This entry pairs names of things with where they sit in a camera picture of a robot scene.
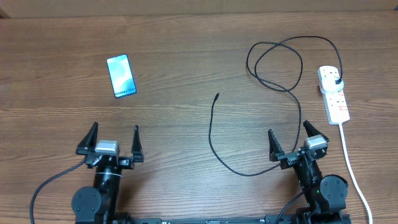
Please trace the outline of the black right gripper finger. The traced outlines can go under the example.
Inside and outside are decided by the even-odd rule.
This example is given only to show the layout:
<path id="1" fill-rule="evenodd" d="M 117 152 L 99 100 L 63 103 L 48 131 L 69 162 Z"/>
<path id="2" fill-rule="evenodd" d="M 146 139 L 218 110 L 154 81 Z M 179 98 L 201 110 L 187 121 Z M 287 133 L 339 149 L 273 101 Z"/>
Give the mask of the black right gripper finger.
<path id="1" fill-rule="evenodd" d="M 269 137 L 269 155 L 270 156 L 281 156 L 284 154 L 282 147 L 280 146 L 277 138 L 275 137 L 273 131 L 270 129 L 268 130 L 268 137 Z"/>
<path id="2" fill-rule="evenodd" d="M 330 141 L 328 137 L 326 137 L 323 133 L 321 133 L 319 130 L 317 130 L 308 120 L 305 120 L 303 122 L 303 126 L 306 130 L 308 137 L 321 135 L 321 136 L 323 136 L 323 138 L 325 139 L 326 142 Z"/>

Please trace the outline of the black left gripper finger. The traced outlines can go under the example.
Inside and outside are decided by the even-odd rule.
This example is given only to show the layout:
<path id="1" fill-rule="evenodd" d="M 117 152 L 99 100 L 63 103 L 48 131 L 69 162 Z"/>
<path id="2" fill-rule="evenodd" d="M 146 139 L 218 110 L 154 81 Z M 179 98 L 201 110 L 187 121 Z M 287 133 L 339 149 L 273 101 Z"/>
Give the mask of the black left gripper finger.
<path id="1" fill-rule="evenodd" d="M 142 152 L 142 146 L 141 146 L 141 142 L 139 139 L 138 125 L 135 125 L 135 127 L 134 127 L 134 135 L 133 135 L 133 140 L 132 140 L 131 152 Z"/>
<path id="2" fill-rule="evenodd" d="M 94 150 L 98 136 L 98 123 L 94 122 L 87 135 L 77 145 L 77 150 Z"/>

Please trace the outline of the Samsung Galaxy smartphone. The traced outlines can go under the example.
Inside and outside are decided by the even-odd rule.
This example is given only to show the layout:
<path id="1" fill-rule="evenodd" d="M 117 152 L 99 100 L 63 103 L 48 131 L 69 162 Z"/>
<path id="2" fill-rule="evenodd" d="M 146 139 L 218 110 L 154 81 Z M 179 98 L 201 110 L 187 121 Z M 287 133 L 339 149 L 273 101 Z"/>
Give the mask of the Samsung Galaxy smartphone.
<path id="1" fill-rule="evenodd" d="M 106 64 L 116 98 L 137 93 L 132 68 L 126 54 L 108 58 Z"/>

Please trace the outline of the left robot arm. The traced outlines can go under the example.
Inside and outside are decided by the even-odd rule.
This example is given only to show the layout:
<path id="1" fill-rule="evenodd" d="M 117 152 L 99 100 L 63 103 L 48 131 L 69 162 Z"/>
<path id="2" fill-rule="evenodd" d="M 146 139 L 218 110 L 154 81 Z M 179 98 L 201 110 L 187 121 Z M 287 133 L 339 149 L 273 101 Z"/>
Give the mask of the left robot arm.
<path id="1" fill-rule="evenodd" d="M 72 198 L 76 223 L 133 223 L 128 212 L 118 212 L 119 186 L 123 170 L 133 170 L 144 161 L 139 127 L 134 127 L 131 156 L 120 156 L 119 143 L 97 140 L 98 123 L 76 147 L 76 154 L 85 157 L 87 168 L 95 168 L 92 186 L 78 189 Z"/>

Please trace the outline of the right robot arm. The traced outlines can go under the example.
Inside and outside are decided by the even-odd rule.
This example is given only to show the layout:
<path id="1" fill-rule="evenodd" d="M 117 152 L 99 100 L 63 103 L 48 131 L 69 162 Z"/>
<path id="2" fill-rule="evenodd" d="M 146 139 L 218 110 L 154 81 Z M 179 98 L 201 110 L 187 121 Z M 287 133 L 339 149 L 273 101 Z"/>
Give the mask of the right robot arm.
<path id="1" fill-rule="evenodd" d="M 303 126 L 307 132 L 302 147 L 297 152 L 282 150 L 272 130 L 268 130 L 269 160 L 279 162 L 281 169 L 293 168 L 301 192 L 278 215 L 266 215 L 266 223 L 297 224 L 349 224 L 346 208 L 348 182 L 339 175 L 322 175 L 317 160 L 326 156 L 329 139 L 314 128 L 309 121 Z"/>

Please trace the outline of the white charger plug adapter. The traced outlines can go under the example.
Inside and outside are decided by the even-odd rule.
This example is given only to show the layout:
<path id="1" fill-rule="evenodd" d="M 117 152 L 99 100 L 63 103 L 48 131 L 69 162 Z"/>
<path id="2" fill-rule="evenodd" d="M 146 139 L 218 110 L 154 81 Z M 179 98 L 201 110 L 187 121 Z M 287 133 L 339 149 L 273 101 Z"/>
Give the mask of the white charger plug adapter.
<path id="1" fill-rule="evenodd" d="M 336 77 L 322 77 L 319 85 L 323 94 L 329 94 L 342 90 L 345 84 L 343 80 Z"/>

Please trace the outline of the white power strip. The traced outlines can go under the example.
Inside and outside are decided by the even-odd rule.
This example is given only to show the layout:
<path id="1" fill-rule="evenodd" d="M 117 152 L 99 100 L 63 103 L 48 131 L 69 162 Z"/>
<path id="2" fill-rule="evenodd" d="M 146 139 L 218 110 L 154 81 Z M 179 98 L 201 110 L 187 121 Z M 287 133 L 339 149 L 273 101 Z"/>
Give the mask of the white power strip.
<path id="1" fill-rule="evenodd" d="M 338 69 L 333 66 L 322 66 L 317 70 L 318 81 L 322 77 L 340 78 Z M 329 124 L 342 124 L 350 119 L 343 89 L 334 93 L 323 94 L 326 117 Z"/>

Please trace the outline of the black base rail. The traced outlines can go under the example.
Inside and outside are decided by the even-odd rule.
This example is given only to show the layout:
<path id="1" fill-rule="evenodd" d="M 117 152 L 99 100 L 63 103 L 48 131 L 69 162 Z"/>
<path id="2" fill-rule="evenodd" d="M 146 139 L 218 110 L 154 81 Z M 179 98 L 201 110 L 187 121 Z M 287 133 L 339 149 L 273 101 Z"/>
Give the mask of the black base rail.
<path id="1" fill-rule="evenodd" d="M 275 224 L 277 222 L 278 215 L 266 215 L 262 218 L 200 218 L 200 219 L 174 219 L 174 220 L 162 220 L 160 218 L 133 218 L 131 223 L 135 224 Z M 293 224 L 293 223 L 306 223 L 304 221 L 297 220 L 295 215 L 282 215 L 279 219 L 281 224 Z M 328 217 L 325 220 L 315 218 L 309 223 L 342 223 L 349 224 L 351 219 L 349 215 L 343 215 L 341 219 L 339 217 L 332 218 Z"/>

